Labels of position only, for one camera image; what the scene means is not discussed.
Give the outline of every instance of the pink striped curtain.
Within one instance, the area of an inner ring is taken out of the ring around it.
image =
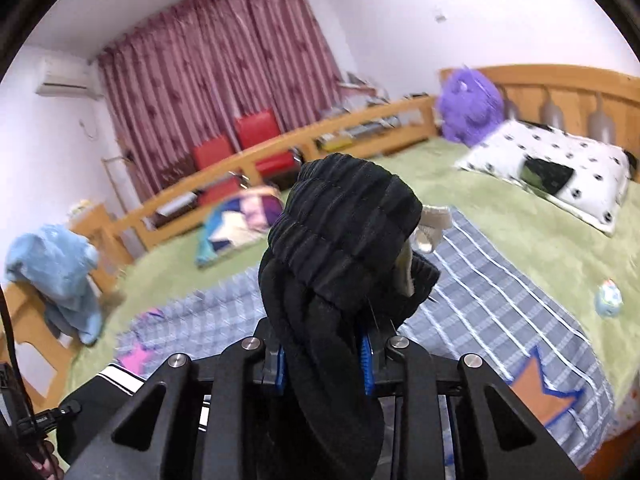
[[[144,186],[235,118],[272,108],[283,132],[338,101],[340,76],[307,0],[183,0],[98,57],[120,141]]]

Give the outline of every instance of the folded quilt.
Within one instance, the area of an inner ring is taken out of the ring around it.
[[[264,238],[282,213],[280,193],[271,186],[244,189],[216,206],[207,219],[196,254],[205,267],[222,254]]]

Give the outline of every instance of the white pillow with black dots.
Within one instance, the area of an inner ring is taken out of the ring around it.
[[[528,158],[573,168],[575,173],[567,184],[546,199],[596,229],[613,234],[630,178],[628,158],[618,146],[509,120],[458,160],[455,167],[489,173],[527,188],[520,173]]]

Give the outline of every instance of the small toy ball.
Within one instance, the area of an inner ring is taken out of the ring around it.
[[[595,298],[596,312],[602,317],[616,317],[622,308],[622,294],[611,280],[598,288]]]

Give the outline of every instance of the black cable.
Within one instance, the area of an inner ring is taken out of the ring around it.
[[[22,395],[22,401],[27,409],[27,413],[29,415],[29,420],[31,421],[31,426],[33,428],[34,433],[37,433],[38,425],[36,423],[36,416],[33,413],[33,405],[31,403],[31,398],[27,394],[27,389],[24,386],[24,381],[22,380],[22,374],[20,373],[20,368],[18,367],[18,357],[15,354],[15,339],[14,339],[14,327],[11,324],[11,315],[9,314],[9,307],[6,304],[6,298],[4,297],[4,290],[0,286],[0,318],[2,319],[2,325],[4,326],[4,337],[6,339],[6,348],[9,353],[9,361],[11,362],[11,366],[14,369],[15,379],[17,380],[18,387],[20,388],[20,394]],[[53,478],[58,480],[58,469],[53,462],[53,457],[47,449],[47,446],[44,446],[43,443],[39,443],[39,447],[41,452],[43,452],[46,460],[49,460],[53,471]]]

